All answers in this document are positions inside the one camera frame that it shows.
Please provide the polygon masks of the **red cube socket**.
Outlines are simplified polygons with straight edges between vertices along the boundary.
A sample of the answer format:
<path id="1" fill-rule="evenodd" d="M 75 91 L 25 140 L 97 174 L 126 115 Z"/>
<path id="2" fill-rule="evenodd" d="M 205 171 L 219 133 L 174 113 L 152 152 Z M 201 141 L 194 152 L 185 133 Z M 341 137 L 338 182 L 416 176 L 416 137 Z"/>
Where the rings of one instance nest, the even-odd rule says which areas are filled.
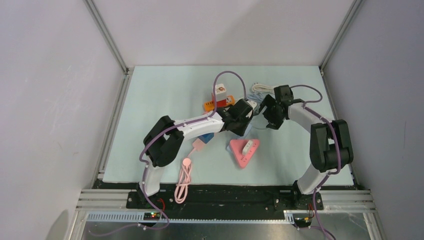
<path id="1" fill-rule="evenodd" d="M 227 94 L 216 94 L 215 98 L 212 95 L 212 107 L 221 108 L 224 107 L 227 103 Z"/>

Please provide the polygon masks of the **white adapter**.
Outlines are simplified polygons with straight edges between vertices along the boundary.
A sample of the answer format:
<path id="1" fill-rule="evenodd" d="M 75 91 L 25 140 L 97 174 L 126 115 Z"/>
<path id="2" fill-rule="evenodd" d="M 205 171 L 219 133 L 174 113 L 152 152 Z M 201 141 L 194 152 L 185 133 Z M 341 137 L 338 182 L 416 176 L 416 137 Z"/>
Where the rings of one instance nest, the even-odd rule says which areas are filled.
<path id="1" fill-rule="evenodd" d="M 244 145 L 244 147 L 241 151 L 243 156 L 246 156 L 249 153 L 249 151 L 253 147 L 253 144 L 254 144 L 254 141 L 251 140 L 251 139 L 246 142 L 246 144 Z"/>

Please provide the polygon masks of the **orange power strip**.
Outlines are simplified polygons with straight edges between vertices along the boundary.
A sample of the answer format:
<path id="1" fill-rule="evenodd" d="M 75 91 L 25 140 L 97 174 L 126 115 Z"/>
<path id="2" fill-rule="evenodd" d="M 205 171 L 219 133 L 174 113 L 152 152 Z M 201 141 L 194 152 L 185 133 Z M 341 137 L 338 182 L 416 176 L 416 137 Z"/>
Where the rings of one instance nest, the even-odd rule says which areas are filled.
<path id="1" fill-rule="evenodd" d="M 220 100 L 216 103 L 213 100 L 205 102 L 203 104 L 203 109 L 205 112 L 213 111 L 216 108 L 225 108 L 229 107 L 230 105 L 234 105 L 236 103 L 234 97 L 232 95 L 229 95 L 225 100 Z"/>

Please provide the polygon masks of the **white cube socket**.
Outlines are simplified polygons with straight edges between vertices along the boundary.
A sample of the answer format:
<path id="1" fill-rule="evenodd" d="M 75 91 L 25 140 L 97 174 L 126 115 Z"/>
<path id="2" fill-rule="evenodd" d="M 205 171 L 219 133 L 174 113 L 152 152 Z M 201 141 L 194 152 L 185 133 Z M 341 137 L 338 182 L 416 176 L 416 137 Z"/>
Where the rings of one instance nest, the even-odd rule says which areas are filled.
<path id="1" fill-rule="evenodd" d="M 214 93 L 215 95 L 227 94 L 227 88 L 223 83 L 216 84 Z"/>

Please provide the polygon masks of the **pink triangular power strip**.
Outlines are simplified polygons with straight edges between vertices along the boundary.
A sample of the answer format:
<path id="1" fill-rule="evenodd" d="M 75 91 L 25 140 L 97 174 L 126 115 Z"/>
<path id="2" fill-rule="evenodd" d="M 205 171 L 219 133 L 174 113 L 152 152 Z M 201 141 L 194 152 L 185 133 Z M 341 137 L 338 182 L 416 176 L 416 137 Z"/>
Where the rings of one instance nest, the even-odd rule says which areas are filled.
<path id="1" fill-rule="evenodd" d="M 241 169 L 244 169 L 249 164 L 260 143 L 259 139 L 232 139 L 229 142 L 229 148 L 235 158 L 235 162 Z"/>

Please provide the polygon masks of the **dark blue cube socket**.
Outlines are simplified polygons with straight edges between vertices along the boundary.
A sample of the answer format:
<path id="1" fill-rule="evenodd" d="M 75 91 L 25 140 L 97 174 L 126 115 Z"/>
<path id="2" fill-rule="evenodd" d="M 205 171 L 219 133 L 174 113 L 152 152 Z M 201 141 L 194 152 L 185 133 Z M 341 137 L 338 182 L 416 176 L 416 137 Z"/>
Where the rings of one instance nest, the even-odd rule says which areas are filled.
<path id="1" fill-rule="evenodd" d="M 198 138 L 204 143 L 204 144 L 207 144 L 208 142 L 210 142 L 211 141 L 211 139 L 213 138 L 215 136 L 215 134 L 212 132 L 212 133 L 206 133 L 206 134 L 203 134 L 203 135 L 200 135 Z"/>

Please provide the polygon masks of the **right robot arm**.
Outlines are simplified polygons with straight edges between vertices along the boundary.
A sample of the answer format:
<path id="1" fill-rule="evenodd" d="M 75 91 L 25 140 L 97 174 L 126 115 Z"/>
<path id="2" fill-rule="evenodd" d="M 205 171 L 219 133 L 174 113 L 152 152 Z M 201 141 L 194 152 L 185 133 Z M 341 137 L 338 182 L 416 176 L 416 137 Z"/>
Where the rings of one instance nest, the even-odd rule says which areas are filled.
<path id="1" fill-rule="evenodd" d="M 289 85 L 273 89 L 266 95 L 259 111 L 267 120 L 267 128 L 278 130 L 285 120 L 303 127 L 309 134 L 310 166 L 293 184 L 291 204 L 303 209 L 332 175 L 337 175 L 354 159 L 348 123 L 343 119 L 328 119 L 308 106 L 308 101 L 296 99 Z"/>

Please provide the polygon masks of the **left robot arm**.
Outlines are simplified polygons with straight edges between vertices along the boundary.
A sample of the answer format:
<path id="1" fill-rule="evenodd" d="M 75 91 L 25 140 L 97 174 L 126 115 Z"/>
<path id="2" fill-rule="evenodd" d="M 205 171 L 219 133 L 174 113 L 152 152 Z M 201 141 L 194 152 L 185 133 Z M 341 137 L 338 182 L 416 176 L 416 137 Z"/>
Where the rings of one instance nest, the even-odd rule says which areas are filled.
<path id="1" fill-rule="evenodd" d="M 243 136 L 254 117 L 254 101 L 244 98 L 227 107 L 218 107 L 206 113 L 183 120 L 161 117 L 143 140 L 144 149 L 139 161 L 145 164 L 139 181 L 138 201 L 145 208 L 157 204 L 161 178 L 166 166 L 177 157 L 186 140 L 211 133 L 232 132 Z"/>

